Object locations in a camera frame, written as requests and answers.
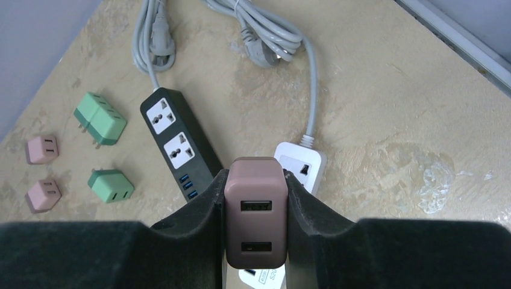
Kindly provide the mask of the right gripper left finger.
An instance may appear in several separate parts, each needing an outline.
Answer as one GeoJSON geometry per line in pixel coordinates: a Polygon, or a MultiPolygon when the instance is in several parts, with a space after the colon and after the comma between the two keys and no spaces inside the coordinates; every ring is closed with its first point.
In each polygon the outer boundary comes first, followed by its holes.
{"type": "Polygon", "coordinates": [[[1,225],[2,288],[225,288],[224,187],[170,216],[139,221],[1,225]]]}

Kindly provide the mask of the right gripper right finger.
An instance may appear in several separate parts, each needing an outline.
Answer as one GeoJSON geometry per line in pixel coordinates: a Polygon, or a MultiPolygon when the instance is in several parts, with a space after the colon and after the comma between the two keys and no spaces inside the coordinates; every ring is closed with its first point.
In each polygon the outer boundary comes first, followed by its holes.
{"type": "Polygon", "coordinates": [[[510,232],[490,222],[351,221],[291,172],[288,288],[509,288],[510,232]]]}

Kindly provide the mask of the black power strip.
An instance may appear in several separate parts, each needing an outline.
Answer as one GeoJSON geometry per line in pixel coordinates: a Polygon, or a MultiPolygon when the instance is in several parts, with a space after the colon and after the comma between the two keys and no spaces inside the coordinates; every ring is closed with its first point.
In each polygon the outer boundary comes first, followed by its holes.
{"type": "Polygon", "coordinates": [[[140,113],[185,200],[190,202],[224,168],[182,92],[156,89],[140,113]]]}

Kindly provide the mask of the pink charger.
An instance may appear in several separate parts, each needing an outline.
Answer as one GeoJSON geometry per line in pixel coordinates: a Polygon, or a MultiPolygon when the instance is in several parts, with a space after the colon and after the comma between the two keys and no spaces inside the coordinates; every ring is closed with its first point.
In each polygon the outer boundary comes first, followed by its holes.
{"type": "Polygon", "coordinates": [[[25,195],[28,207],[34,214],[51,210],[60,198],[61,192],[53,179],[38,180],[25,195]]]}
{"type": "Polygon", "coordinates": [[[226,253],[236,269],[276,269],[287,259],[288,187],[273,157],[240,157],[224,188],[226,253]]]}

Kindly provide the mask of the green charger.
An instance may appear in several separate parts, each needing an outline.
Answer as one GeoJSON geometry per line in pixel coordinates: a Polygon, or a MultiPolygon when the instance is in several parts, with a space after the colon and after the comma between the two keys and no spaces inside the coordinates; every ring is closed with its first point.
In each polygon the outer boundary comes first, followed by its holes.
{"type": "Polygon", "coordinates": [[[99,107],[89,124],[96,149],[115,145],[127,125],[127,120],[113,108],[99,107]]]}
{"type": "Polygon", "coordinates": [[[135,189],[118,169],[94,170],[87,185],[100,200],[107,204],[129,199],[135,189]]]}

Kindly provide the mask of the pink usb charger plug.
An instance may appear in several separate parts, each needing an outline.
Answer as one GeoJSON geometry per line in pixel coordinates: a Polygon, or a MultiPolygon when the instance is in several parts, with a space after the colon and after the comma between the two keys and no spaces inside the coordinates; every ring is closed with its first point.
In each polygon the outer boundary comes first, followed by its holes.
{"type": "Polygon", "coordinates": [[[25,145],[28,164],[46,164],[59,156],[57,139],[54,135],[38,135],[25,145]]]}

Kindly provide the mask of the white power strip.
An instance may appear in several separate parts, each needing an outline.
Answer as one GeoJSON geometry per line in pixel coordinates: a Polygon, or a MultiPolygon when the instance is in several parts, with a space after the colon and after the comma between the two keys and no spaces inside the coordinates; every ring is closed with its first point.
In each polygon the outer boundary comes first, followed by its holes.
{"type": "MultiPolygon", "coordinates": [[[[316,196],[327,164],[327,156],[308,146],[281,142],[277,145],[274,158],[282,168],[294,174],[296,179],[312,195],[316,196]]],[[[277,269],[239,270],[239,278],[251,288],[283,288],[285,266],[277,269]]]]}

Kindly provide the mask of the green usb charger plug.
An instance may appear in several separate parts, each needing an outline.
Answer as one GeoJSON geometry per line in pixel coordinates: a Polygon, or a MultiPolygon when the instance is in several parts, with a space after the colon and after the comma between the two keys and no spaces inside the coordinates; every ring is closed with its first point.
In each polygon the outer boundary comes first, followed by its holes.
{"type": "Polygon", "coordinates": [[[87,92],[74,110],[74,116],[79,121],[79,128],[86,132],[93,117],[100,108],[111,108],[105,97],[97,93],[87,92]]]}

